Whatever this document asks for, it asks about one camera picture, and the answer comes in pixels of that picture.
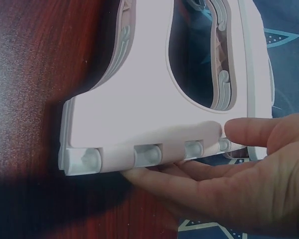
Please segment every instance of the dark wood surface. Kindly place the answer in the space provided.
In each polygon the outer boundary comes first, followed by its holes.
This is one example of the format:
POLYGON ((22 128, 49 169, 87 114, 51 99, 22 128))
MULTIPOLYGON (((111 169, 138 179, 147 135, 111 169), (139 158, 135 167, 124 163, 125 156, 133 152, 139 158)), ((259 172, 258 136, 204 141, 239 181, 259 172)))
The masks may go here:
POLYGON ((0 0, 0 239, 176 238, 177 221, 119 173, 57 167, 62 105, 105 70, 117 2, 0 0))

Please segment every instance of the white star pattern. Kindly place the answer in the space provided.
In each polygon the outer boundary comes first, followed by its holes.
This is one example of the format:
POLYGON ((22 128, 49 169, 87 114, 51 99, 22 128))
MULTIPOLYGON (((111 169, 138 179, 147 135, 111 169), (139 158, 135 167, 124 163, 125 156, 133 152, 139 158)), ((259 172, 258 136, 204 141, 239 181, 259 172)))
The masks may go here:
MULTIPOLYGON (((198 224, 198 225, 192 225, 192 226, 186 226, 188 223, 190 222, 190 220, 185 220, 179 227, 178 227, 178 232, 183 232, 183 231, 191 231, 191 230, 198 230, 198 229, 204 229, 204 228, 212 228, 212 227, 219 227, 223 233, 227 236, 228 239, 235 239, 230 232, 232 232, 233 230, 230 229, 229 231, 219 225, 218 223, 202 223, 202 224, 198 224)), ((246 233, 243 233, 243 237, 242 239, 248 239, 248 235, 246 233)))

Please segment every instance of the patterned cloth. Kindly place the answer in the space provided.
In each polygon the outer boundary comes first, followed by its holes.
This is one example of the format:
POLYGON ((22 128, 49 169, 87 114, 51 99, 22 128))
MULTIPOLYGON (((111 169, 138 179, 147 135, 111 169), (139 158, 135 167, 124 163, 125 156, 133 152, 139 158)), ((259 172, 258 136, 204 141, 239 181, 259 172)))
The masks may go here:
MULTIPOLYGON (((260 11, 269 56, 276 85, 273 116, 283 117, 299 112, 299 0, 254 0, 260 11)), ((187 89, 193 99, 205 106, 212 101, 212 93, 198 90, 201 79, 211 79, 210 73, 210 24, 211 15, 206 9, 196 12, 186 1, 179 8, 180 17, 188 24, 189 31, 189 80, 193 87, 187 89)), ((247 159, 230 160, 221 155, 201 159, 209 165, 237 164, 247 159)), ((183 220, 180 222, 178 239, 271 239, 235 232, 217 223, 203 224, 183 220)))

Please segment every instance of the white plastic stand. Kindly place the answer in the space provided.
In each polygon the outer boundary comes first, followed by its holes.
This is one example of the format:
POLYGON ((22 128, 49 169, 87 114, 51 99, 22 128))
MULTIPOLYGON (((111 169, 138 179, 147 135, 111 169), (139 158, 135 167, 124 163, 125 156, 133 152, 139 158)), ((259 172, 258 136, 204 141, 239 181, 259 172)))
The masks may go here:
MULTIPOLYGON (((226 139, 228 120, 272 117, 272 73, 253 1, 206 3, 217 19, 212 108, 189 98, 171 71, 174 0, 122 0, 107 72, 93 89, 64 105, 60 170, 103 173, 230 152, 244 146, 226 139)), ((266 156, 264 148, 248 152, 252 160, 266 156)))

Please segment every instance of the hand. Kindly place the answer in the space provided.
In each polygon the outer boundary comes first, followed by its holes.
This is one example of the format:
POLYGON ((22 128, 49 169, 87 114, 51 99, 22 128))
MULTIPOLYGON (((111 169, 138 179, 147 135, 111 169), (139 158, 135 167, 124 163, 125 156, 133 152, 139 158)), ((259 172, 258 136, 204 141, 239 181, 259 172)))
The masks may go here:
POLYGON ((251 234, 299 236, 299 114, 234 119, 225 132, 235 143, 267 147, 268 156, 238 165, 187 161, 123 175, 180 218, 251 234))

